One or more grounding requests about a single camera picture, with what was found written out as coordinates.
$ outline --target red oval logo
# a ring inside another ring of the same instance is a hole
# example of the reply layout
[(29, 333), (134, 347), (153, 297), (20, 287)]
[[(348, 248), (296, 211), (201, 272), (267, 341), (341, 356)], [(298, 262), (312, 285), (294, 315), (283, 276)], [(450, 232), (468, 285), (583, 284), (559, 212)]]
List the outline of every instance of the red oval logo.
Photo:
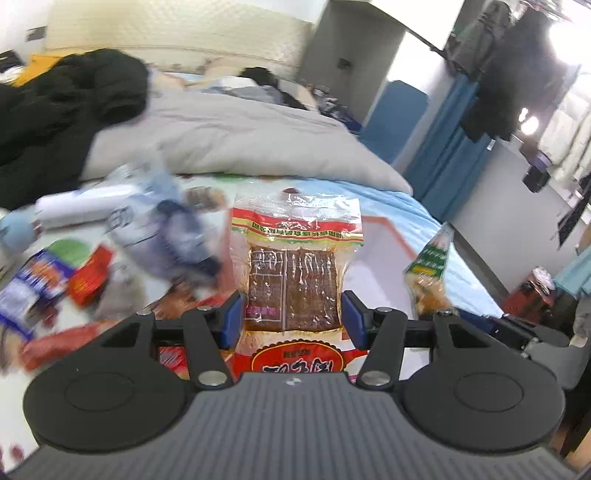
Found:
[(253, 372), (319, 373), (340, 372), (345, 360), (340, 350), (328, 343), (295, 340), (260, 350), (253, 358)]

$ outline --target blue curtain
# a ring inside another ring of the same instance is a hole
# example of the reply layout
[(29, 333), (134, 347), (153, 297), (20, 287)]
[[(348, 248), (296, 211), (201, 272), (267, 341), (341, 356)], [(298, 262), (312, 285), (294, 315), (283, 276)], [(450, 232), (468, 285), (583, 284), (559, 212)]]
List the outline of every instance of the blue curtain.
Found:
[(462, 207), (491, 153), (488, 135), (474, 143), (459, 125), (475, 100), (477, 85), (456, 75), (421, 148), (404, 171), (414, 197), (440, 222), (453, 219)]

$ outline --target green snack bag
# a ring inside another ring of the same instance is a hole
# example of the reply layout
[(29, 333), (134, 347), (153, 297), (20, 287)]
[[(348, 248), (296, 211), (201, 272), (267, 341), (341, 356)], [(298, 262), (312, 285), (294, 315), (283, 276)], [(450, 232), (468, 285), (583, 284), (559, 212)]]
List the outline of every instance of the green snack bag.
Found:
[(452, 241), (453, 229), (444, 223), (404, 273), (404, 281), (413, 296), (417, 319), (423, 314), (452, 306), (443, 286), (443, 272)]

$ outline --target black circular disc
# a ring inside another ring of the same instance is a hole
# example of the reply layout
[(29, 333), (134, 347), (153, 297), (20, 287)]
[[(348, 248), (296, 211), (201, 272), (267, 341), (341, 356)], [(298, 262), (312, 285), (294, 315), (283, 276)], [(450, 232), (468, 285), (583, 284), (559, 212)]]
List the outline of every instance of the black circular disc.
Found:
[(420, 369), (406, 382), (402, 401), (427, 435), (462, 450), (487, 453), (544, 441), (564, 410), (564, 394), (550, 371), (489, 349)]
[(183, 383), (173, 372), (126, 349), (93, 351), (35, 378), (23, 411), (44, 443), (77, 452), (108, 452), (146, 442), (181, 414)]

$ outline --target padded beige headboard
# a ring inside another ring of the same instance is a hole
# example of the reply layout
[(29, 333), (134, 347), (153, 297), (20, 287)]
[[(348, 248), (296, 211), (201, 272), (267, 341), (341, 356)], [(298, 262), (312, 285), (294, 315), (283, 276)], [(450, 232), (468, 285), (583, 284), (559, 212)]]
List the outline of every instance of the padded beige headboard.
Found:
[(230, 57), (295, 76), (311, 24), (233, 0), (55, 0), (46, 49), (118, 48), (158, 68), (201, 73)]

